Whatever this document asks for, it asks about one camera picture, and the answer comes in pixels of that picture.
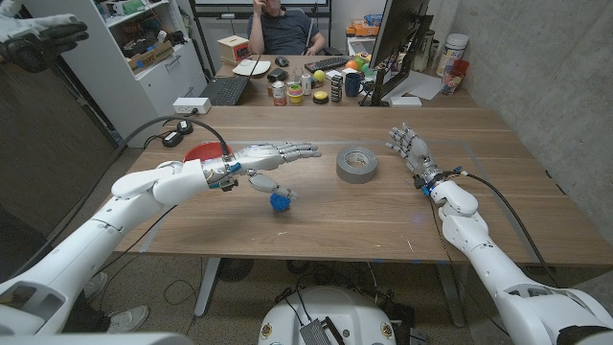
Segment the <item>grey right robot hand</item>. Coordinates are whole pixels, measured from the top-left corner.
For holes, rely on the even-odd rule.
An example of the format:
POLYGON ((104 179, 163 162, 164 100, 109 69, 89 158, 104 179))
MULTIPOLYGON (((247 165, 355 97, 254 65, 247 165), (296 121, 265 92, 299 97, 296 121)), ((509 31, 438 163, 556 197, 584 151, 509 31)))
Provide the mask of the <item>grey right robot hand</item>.
POLYGON ((411 173, 430 182, 442 171, 437 167, 430 149, 418 134, 405 123, 402 128, 393 127, 389 135, 394 140, 386 146, 396 151, 406 161, 406 166, 411 173))

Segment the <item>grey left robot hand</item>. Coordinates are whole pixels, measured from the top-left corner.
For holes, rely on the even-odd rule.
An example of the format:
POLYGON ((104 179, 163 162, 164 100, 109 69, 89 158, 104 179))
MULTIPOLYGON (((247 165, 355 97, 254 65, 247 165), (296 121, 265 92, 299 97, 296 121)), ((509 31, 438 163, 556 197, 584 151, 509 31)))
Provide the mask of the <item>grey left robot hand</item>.
POLYGON ((298 195, 290 189, 280 186, 275 180, 261 171, 278 169, 282 164, 297 159, 320 157, 322 153, 316 146, 310 143, 292 144, 285 143, 280 146, 273 144, 254 145, 239 150, 234 154, 240 164, 238 173, 249 176, 249 183, 257 191, 276 194, 289 198, 297 198, 298 195))

